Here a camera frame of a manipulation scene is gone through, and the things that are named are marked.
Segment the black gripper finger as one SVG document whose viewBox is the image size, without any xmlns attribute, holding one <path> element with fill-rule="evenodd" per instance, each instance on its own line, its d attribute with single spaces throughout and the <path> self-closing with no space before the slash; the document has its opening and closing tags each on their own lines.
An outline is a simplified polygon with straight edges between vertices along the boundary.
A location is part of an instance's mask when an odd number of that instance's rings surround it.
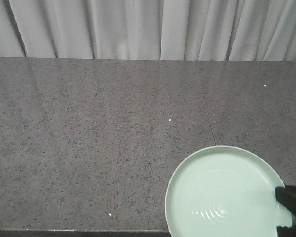
<svg viewBox="0 0 296 237">
<path fill-rule="evenodd" d="M 274 192 L 276 200 L 296 217 L 296 186 L 276 187 Z M 277 235 L 279 237 L 296 237 L 296 224 L 291 227 L 278 226 Z"/>
</svg>

